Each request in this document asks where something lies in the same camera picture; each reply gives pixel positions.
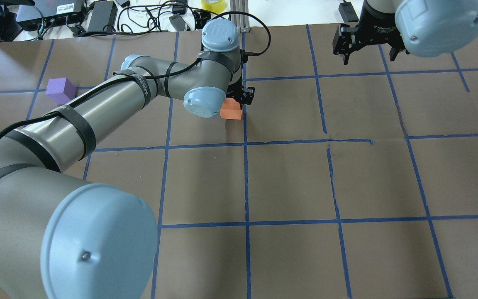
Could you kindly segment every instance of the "metal post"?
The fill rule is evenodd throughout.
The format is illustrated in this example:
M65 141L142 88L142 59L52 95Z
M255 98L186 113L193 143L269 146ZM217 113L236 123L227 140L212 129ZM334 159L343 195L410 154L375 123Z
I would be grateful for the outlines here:
M248 0L230 0L232 11L248 12ZM250 22L246 15L232 15L232 22L237 26L239 32L250 32Z

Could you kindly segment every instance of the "orange block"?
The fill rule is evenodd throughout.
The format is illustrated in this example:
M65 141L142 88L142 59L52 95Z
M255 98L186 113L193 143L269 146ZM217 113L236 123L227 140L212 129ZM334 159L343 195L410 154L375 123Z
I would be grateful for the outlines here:
M220 118L224 119L243 119L243 110L241 104L234 99L227 97L220 108Z

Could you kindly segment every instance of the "blue grid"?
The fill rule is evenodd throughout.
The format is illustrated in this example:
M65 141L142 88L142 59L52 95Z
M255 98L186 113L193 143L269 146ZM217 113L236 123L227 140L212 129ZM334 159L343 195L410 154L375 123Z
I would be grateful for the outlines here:
M436 139L436 138L463 138L463 137L478 137L478 134L453 134L453 135L423 135L423 136L411 136L408 134L407 129L405 127L401 108L399 102L397 100L397 95L395 88L393 86L393 82L391 80L392 74L430 74L430 73L448 73L448 72L458 72L460 78L465 86L467 92L470 92L470 89L467 85L465 78L463 77L463 72L478 72L478 68L470 68L470 69L462 69L459 66L459 63L454 55L451 54L453 61L455 62L456 69L450 70L427 70L427 71L397 71L397 72L390 72L388 69L388 65L385 60L385 55L383 53L383 49L379 46L379 51L381 54L381 58L383 60L383 65L385 67L385 72L372 72L372 73L358 73L358 74L318 74L317 67L316 67L316 59L315 59L315 52L313 49L313 41L311 38L311 33L309 30L309 25L306 25L307 37L310 44L311 49L311 58L313 60L313 68L315 70L315 75L313 76L280 76L280 77L269 77L269 78L247 78L246 77L246 68L243 69L243 81L269 81L269 80L291 80L291 79L312 79L315 78L315 82L317 84L317 96L319 101L319 108L321 110L321 124L322 128L324 129L324 133L327 132L324 114L323 112L323 104L322 98L320 94L320 86L319 86L319 78L329 78L329 77L338 77L338 76L387 76L389 85L391 87L394 104L398 110L398 115L400 117L400 125L405 133L405 140L408 147L408 151L410 152L410 157L413 163L414 172L417 177L417 183L419 185L419 190L422 197L422 203L425 208L426 216L420 217L399 217L399 218L360 218L360 219L342 219L340 217L340 212L338 210L337 199L336 199L336 192L334 189L334 174L336 173L333 169L332 165L332 157L330 148L327 149L327 160L328 160L328 168L330 173L330 180L332 182L332 195L334 198L334 207L336 211L336 219L319 219L319 220L290 220L290 221L250 221L249 219L249 184L248 184L248 147L249 146L256 146L256 145L273 145L273 144L306 144L306 143L320 143L320 142L367 142L373 144L373 140L367 139L351 139L351 140L334 140L334 139L318 139L318 140L283 140L283 141L273 141L273 142L248 142L247 140L247 113L246 113L246 106L243 110L243 142L235 142L235 143L222 143L222 144L194 144L194 145L176 145L171 146L169 144L170 137L171 137L171 119L173 113L173 99L169 99L169 118L168 118L168 126L167 126L167 139L165 146L155 146L155 147L124 147L124 148L98 148L95 152L111 152L111 151L144 151L144 150L165 150L165 157L164 157L164 164L163 164L163 176L162 176L162 186L161 186L161 200L160 200L160 210L159 210L159 217L158 217L158 252L155 257L154 269L153 269L153 279L152 279L152 291L151 291L151 298L154 299L156 295L156 279L158 276L158 257L159 257L159 239L161 237L161 230L162 229L179 229L179 228L200 228L200 227L245 227L245 235L246 235L246 278L247 278L247 297L251 299L252 297L252 289L251 289L251 269L250 269L250 226L253 225L315 225L315 224L337 224L339 227L339 240L340 240L340 248L341 248L341 255L343 261L343 269L344 269L344 276L346 281L346 289L349 298L352 298L351 295L351 283L350 283L350 273L347 267L347 257L345 252L344 246L344 235L343 235L343 225L344 223L391 223L391 222L404 222L404 221L427 221L430 227L431 235L433 238L433 243L436 249L436 254L440 263L440 268L442 270L442 276L444 279L444 284L446 286L446 291L450 298L453 298L453 292L451 291L451 287L448 282L448 277L446 274L446 269L444 266L444 262L442 260L439 242L434 232L434 225L433 221L435 220L466 220L466 219L478 219L478 214L476 215L451 215L451 216L432 216L429 207L427 206L427 198L425 197L425 191L421 182L421 178L419 176L419 171L417 167L417 161L414 157L414 153L412 150L412 146L410 141L411 140L420 140L420 139ZM179 34L176 34L176 42L175 42L175 52L174 52L174 60L176 61L177 54L178 54L178 37ZM105 80L108 78L108 74L110 72L110 64L112 62L112 55L114 53L115 47L115 36L112 39L112 45L110 48L110 56L108 57L107 69L105 73ZM51 51L53 49L55 41L51 41L51 46L49 48L49 52L47 54L44 68L40 75L38 85L34 90L22 90L22 91L0 91L0 94L5 93L34 93L34 97L32 99L32 103L29 108L29 113L27 115L27 119L30 117L32 113L32 109L34 107L34 103L36 100L36 96L39 92L45 91L45 89L40 89L40 84L42 82L45 70L47 68L47 64L49 62L49 58L51 56ZM245 48L245 38L243 33L243 48ZM91 89L92 87L79 87L79 90L84 89ZM244 177L245 177L245 221L244 222L235 222L235 223L188 223L188 224L170 224L164 225L162 224L162 217L163 217L163 201L165 198L165 184L166 184L166 177L167 177L167 163L168 163L168 152L169 149L175 148L201 148L201 147L222 147L222 146L243 146L244 147ZM83 174L83 178L87 178L89 165L91 163L92 155L88 156L85 171Z

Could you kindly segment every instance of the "cardboard surface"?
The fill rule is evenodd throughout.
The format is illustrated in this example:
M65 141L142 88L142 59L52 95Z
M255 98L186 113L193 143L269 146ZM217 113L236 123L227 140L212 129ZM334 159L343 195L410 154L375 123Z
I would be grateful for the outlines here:
M478 298L478 40L395 62L370 46L343 66L334 25L272 34L242 120L158 97L67 172L161 219L142 299ZM262 28L245 36L264 48ZM55 108L50 78L83 93L126 55L199 49L200 32L0 44L0 130Z

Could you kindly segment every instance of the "robotic arm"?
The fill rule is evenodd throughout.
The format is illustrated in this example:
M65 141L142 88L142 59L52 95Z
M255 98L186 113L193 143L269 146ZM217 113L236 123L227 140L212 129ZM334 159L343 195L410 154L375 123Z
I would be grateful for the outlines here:
M356 27L340 24L333 54L348 64L351 53L389 44L390 60L401 51L434 57L456 51L478 36L478 0L364 0Z
M191 65L130 55L101 85L34 121L0 133L0 289L13 299L137 299L153 268L150 207L116 187L60 172L154 97L184 100L200 117L225 97L250 104L237 28L214 19Z

